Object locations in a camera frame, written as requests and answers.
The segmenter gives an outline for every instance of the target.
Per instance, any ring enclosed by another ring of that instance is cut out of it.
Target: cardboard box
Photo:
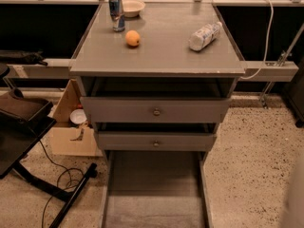
[[[73,127],[69,115],[77,109],[80,96],[77,82],[70,80],[53,113],[53,118],[56,119],[57,124],[48,132],[49,143],[54,155],[102,156],[102,151],[97,147],[92,128],[83,128],[82,139],[76,140],[81,136],[82,129]]]

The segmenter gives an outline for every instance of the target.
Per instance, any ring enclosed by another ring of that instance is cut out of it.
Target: bottom drawer
[[[98,146],[103,150],[210,151],[215,134],[99,132]]]

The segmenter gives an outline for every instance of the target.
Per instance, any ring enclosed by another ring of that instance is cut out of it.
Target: drawer front
[[[97,138],[103,150],[210,151],[216,135],[107,132]]]
[[[122,100],[81,98],[94,123],[221,123],[230,100]]]

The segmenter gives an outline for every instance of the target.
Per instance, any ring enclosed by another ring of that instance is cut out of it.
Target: blue soda can
[[[123,0],[108,0],[110,15],[113,21],[113,29],[116,32],[124,31]]]

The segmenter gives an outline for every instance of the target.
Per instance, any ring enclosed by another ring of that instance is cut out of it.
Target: white cable
[[[268,2],[269,5],[270,5],[270,8],[271,8],[271,15],[270,15],[270,19],[269,19],[267,34],[266,34],[266,45],[265,45],[265,52],[264,52],[263,62],[261,63],[260,68],[258,69],[258,71],[257,71],[255,74],[253,74],[253,75],[251,75],[251,76],[248,76],[248,77],[240,77],[240,78],[243,79],[243,80],[250,80],[250,79],[256,77],[256,76],[258,75],[258,73],[261,71],[262,66],[263,66],[263,65],[265,64],[265,62],[266,62],[266,57],[267,57],[267,52],[268,52],[269,32],[270,32],[270,28],[271,28],[271,26],[272,26],[273,18],[274,18],[274,6],[273,6],[272,1],[270,1],[270,0],[265,0],[265,1]]]

